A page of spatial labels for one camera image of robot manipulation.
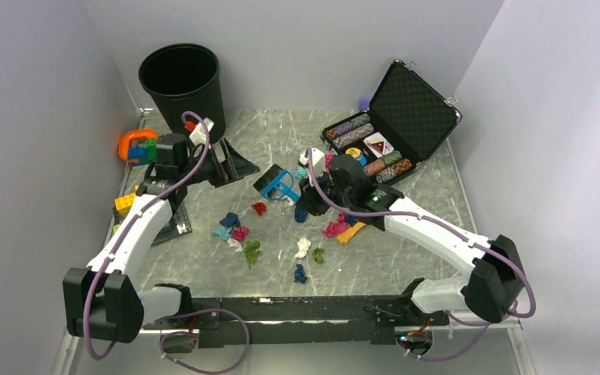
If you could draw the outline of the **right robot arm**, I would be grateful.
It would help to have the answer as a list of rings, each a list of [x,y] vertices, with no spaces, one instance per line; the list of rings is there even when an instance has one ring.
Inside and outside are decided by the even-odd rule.
[[[350,155],[326,164],[323,152],[307,148],[298,163],[309,170],[298,200],[309,214],[336,209],[418,244],[458,271],[450,279],[413,281],[399,305],[405,322],[416,325],[430,313],[463,309],[487,323],[523,317],[515,304],[521,291],[531,288],[511,238],[500,234],[490,239],[435,216],[400,191],[373,183]]]

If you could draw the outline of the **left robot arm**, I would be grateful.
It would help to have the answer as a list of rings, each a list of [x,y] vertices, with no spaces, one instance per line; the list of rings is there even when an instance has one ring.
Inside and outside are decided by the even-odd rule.
[[[71,268],[62,281],[68,332],[76,337],[129,343],[140,329],[164,319],[182,328],[193,317],[189,287],[157,284],[138,291],[133,278],[161,229],[183,207],[190,184],[218,188],[258,173],[260,168],[220,139],[225,159],[210,145],[192,144],[183,134],[156,142],[156,160],[145,171],[133,206],[106,246],[84,268]]]

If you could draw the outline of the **blue hand brush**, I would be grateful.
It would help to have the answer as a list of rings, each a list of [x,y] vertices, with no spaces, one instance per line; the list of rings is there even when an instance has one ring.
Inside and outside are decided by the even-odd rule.
[[[269,201],[289,198],[296,203],[300,196],[293,191],[294,176],[286,169],[273,164],[254,184],[254,189]]]

